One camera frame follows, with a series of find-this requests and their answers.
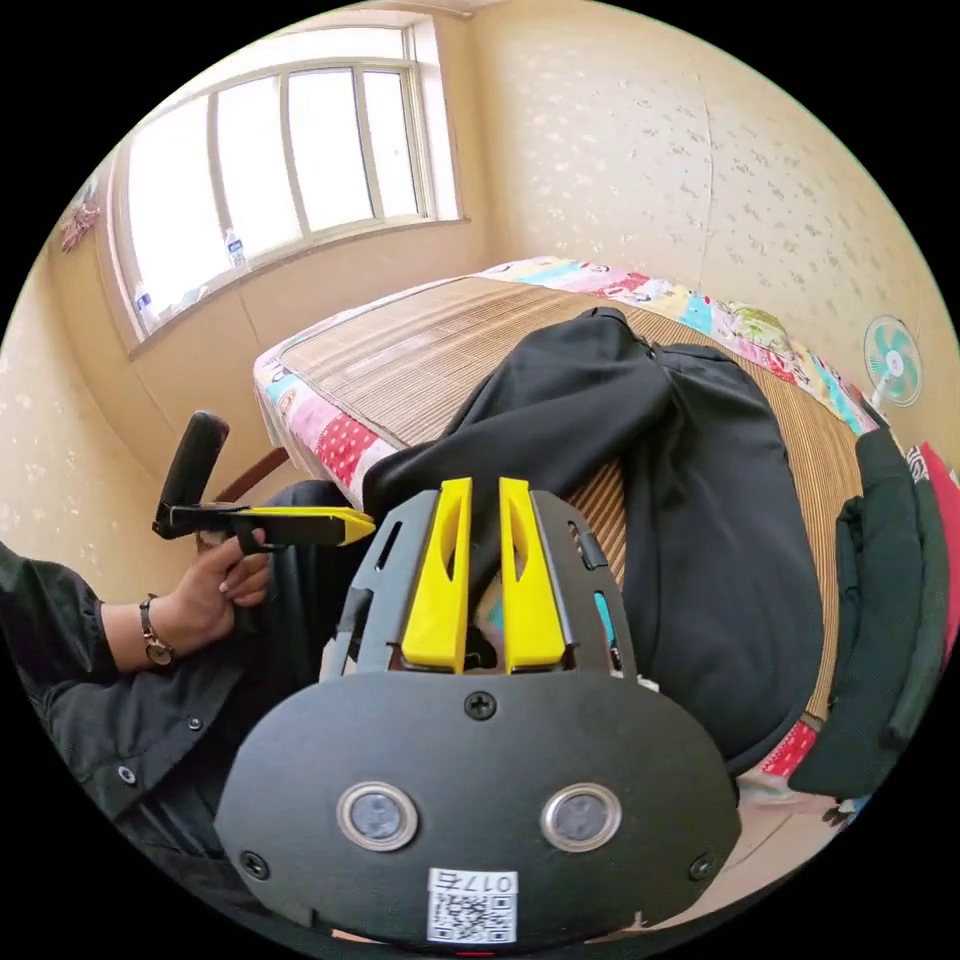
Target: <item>beige wall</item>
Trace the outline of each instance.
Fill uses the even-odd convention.
[[[84,383],[41,255],[0,348],[0,539],[72,567],[106,600],[174,586],[191,544],[150,530],[160,488]]]
[[[471,36],[465,21],[449,17],[437,18],[437,32],[469,222],[357,239],[258,273],[179,318],[133,359],[115,325],[116,287],[102,244],[88,238],[69,254],[51,254],[59,302],[90,390],[153,478],[166,473],[187,419],[201,408],[231,425],[211,492],[268,452],[252,367],[278,341],[340,310],[491,265]]]
[[[925,385],[885,408],[960,464],[960,351],[925,261],[874,181],[744,64],[589,0],[508,0],[471,22],[495,259],[634,267],[757,304],[869,391],[866,325],[919,335]]]

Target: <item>water bottle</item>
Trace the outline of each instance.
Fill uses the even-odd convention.
[[[237,273],[246,273],[249,264],[246,254],[243,252],[243,242],[232,229],[227,231],[224,240],[227,245],[227,256],[230,258],[230,263],[233,264],[233,269]]]
[[[150,298],[147,288],[142,283],[137,284],[137,288],[133,293],[133,302],[137,309],[137,316],[140,318],[144,329],[147,331],[153,330],[157,325],[157,314],[153,309],[153,300]]]

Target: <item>red clothing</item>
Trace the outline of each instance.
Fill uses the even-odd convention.
[[[947,645],[944,666],[950,659],[957,630],[960,629],[960,487],[950,479],[950,471],[929,443],[920,445],[933,492],[940,507],[943,535],[947,541],[947,565],[950,588],[947,595]]]

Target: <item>window frame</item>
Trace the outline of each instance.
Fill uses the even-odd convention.
[[[305,32],[312,33],[319,30],[336,30],[340,28],[339,25],[331,25],[329,27],[314,27]],[[210,183],[221,234],[225,236],[226,231],[233,228],[233,224],[220,165],[220,150],[217,136],[217,106],[219,94],[224,90],[238,87],[255,80],[279,79],[283,155],[287,179],[293,195],[294,209],[296,210],[297,221],[300,226],[300,237],[297,240],[279,247],[274,247],[255,257],[249,257],[250,273],[254,273],[263,267],[295,258],[315,248],[321,247],[325,243],[343,240],[353,236],[362,236],[382,229],[435,222],[438,219],[422,94],[421,65],[415,59],[413,28],[409,26],[384,28],[396,29],[400,32],[403,40],[402,59],[383,57],[327,57],[292,61],[281,65],[245,71],[229,79],[224,79],[210,86],[186,93],[182,97],[174,95],[174,97],[148,114],[147,117],[124,137],[115,151],[109,177],[109,210],[110,220],[112,221],[110,227],[110,245],[112,247],[111,252],[115,272],[119,281],[118,286],[120,287],[121,295],[126,301],[128,313],[132,317],[134,335],[137,342],[143,343],[148,340],[179,314],[191,309],[197,303],[205,302],[212,295],[238,279],[237,274],[233,270],[226,270],[215,277],[209,278],[204,283],[206,290],[203,296],[187,305],[182,305],[181,301],[181,304],[166,306],[159,312],[159,322],[152,329],[147,329],[134,306],[135,290],[137,285],[142,281],[142,275],[139,264],[137,263],[136,252],[133,245],[133,235],[130,229],[128,186],[131,146],[137,133],[141,129],[190,101],[207,98],[207,159],[210,169]],[[325,227],[321,230],[314,231],[310,229],[294,161],[293,141],[290,129],[289,84],[290,77],[293,74],[316,73],[326,70],[349,70],[352,74],[361,156],[373,216],[363,220],[337,224],[332,227]],[[399,217],[383,216],[383,204],[377,182],[376,162],[373,154],[370,124],[366,109],[366,92],[363,83],[363,74],[365,72],[391,73],[399,77],[407,133],[407,149],[410,156],[414,197],[417,203],[416,214]]]

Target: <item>black clothing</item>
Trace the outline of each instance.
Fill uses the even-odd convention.
[[[776,417],[734,361],[653,348],[619,310],[586,311],[524,338],[439,440],[374,465],[364,507],[380,521],[422,490],[472,477],[476,603],[499,565],[498,479],[569,497],[614,460],[637,669],[743,773],[802,715],[823,617]]]
[[[837,527],[838,558],[847,559],[838,569],[833,706],[789,781],[802,793],[851,799],[873,793],[902,752],[887,726],[910,671],[924,577],[907,462],[886,429],[861,436],[856,453],[863,496],[845,505]]]
[[[947,595],[950,591],[947,539],[943,532],[937,495],[928,477],[917,480],[914,491],[917,495],[920,552],[923,556],[920,622],[907,677],[887,724],[889,741],[901,749],[917,732],[940,682],[947,646]]]
[[[333,484],[317,481],[272,503],[347,505]],[[188,889],[265,912],[223,857],[213,817],[247,733],[316,682],[366,547],[271,555],[255,635],[238,631],[167,669],[121,676],[93,589],[65,567],[0,544],[0,631],[47,733],[120,832]]]

